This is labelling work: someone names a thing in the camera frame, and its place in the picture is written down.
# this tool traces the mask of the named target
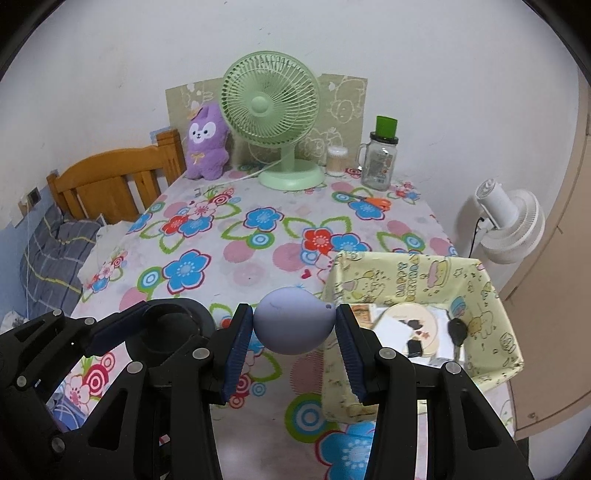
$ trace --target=white fan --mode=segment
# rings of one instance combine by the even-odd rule
[[[475,244],[498,264],[515,263],[533,252],[544,234],[545,216],[538,199],[528,190],[506,193],[489,179],[478,187],[476,201],[487,219],[478,226]]]

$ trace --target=floral tablecloth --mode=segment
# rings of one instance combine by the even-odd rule
[[[409,182],[378,193],[361,187],[359,172],[349,170],[313,189],[280,192],[257,179],[240,180],[252,168],[226,172],[215,183],[231,183],[219,187],[178,179],[86,286],[73,317],[101,319],[141,300],[188,297],[225,327],[239,303],[257,304],[275,288],[320,295],[338,250],[456,255]],[[387,202],[360,198],[373,196]],[[70,427],[82,424],[129,361],[124,345],[82,359],[61,386],[54,414]],[[212,407],[226,480],[363,478],[375,424],[323,417],[322,370],[320,351],[277,355],[253,335],[236,394],[225,407]],[[506,386],[487,397],[511,430]],[[416,475],[424,479],[426,417],[418,421]]]

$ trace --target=fan grille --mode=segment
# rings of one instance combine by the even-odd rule
[[[320,109],[312,72],[274,51],[251,53],[234,63],[224,75],[219,102],[228,125],[262,147],[298,141],[310,131]]]

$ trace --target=electrical cord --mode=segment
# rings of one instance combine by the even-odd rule
[[[476,226],[474,227],[474,236],[472,237],[472,245],[470,246],[470,253],[468,254],[468,258],[472,257],[472,252],[474,251],[474,242],[476,242],[476,234],[478,233],[478,225],[480,222],[484,222],[484,218],[480,217],[476,222]]]
[[[253,178],[253,177],[256,177],[256,176],[257,176],[259,173],[261,173],[261,172],[263,172],[263,171],[265,171],[265,170],[268,170],[268,169],[269,169],[269,168],[271,168],[271,167],[274,167],[274,166],[275,166],[275,165],[277,165],[277,164],[278,164],[280,161],[281,161],[281,160],[277,160],[277,161],[275,161],[275,162],[273,162],[273,163],[269,163],[269,164],[267,164],[267,166],[263,167],[262,169],[260,169],[260,170],[257,170],[256,172],[254,172],[254,173],[251,173],[250,175],[247,175],[247,176],[245,176],[245,177],[240,177],[239,179],[232,179],[232,180],[224,181],[223,183],[212,183],[212,184],[210,184],[210,185],[205,185],[205,186],[204,186],[203,193],[201,193],[201,194],[205,194],[205,193],[207,193],[209,190],[217,189],[217,188],[219,188],[219,187],[222,187],[222,186],[224,186],[224,185],[229,185],[229,184],[231,184],[231,183],[236,183],[237,181],[246,180],[246,179],[251,179],[251,178]]]

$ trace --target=glass jar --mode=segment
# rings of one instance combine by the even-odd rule
[[[388,190],[392,182],[392,172],[394,171],[394,162],[398,150],[398,138],[379,137],[375,132],[369,135],[371,141],[367,144],[361,144],[361,149],[365,149],[365,161],[359,163],[361,169],[361,183],[374,190],[384,192]]]

